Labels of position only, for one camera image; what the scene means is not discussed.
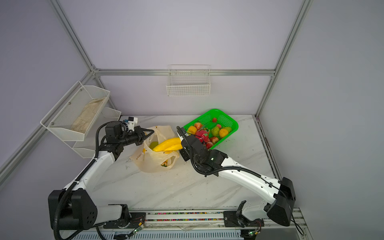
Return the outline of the cream banana print plastic bag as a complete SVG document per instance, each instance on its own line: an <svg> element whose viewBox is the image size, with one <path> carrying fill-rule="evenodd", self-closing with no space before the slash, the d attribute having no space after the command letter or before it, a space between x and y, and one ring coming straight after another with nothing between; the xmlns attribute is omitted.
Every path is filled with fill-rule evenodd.
<svg viewBox="0 0 384 240"><path fill-rule="evenodd" d="M154 133L130 156L130 160L144 173L169 171L180 157L178 151L155 152L150 148L152 142L162 142L176 137L171 126L150 127Z"/></svg>

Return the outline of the yellow fake banana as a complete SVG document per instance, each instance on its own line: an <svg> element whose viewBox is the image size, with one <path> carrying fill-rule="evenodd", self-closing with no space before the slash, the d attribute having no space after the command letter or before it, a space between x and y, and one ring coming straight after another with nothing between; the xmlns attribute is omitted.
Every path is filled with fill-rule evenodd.
<svg viewBox="0 0 384 240"><path fill-rule="evenodd" d="M178 151L183 148L180 138L168 139L153 148L154 152Z"/></svg>

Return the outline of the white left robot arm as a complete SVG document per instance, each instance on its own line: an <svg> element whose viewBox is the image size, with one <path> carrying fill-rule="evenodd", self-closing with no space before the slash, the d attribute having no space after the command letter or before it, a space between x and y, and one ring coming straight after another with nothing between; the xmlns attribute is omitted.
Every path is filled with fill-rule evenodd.
<svg viewBox="0 0 384 240"><path fill-rule="evenodd" d="M61 231L73 230L68 237L91 228L99 230L106 224L125 228L133 223L126 204L98 207L91 194L104 172L119 158L125 146L140 146L154 130L138 126L135 118L128 122L111 121L97 128L95 154L79 175L61 190L54 190L48 197L51 228L56 240L63 237Z"/></svg>

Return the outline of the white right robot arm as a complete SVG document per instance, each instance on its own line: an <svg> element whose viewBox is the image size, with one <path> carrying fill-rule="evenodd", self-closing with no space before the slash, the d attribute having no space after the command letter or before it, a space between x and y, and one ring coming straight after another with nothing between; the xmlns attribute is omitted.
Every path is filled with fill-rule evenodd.
<svg viewBox="0 0 384 240"><path fill-rule="evenodd" d="M177 127L183 151L189 157L194 170L204 176L217 176L231 180L260 196L265 204L262 211L273 222L288 227L294 222L293 208L296 201L293 182L269 178L250 170L227 154L206 149L203 144L183 128Z"/></svg>

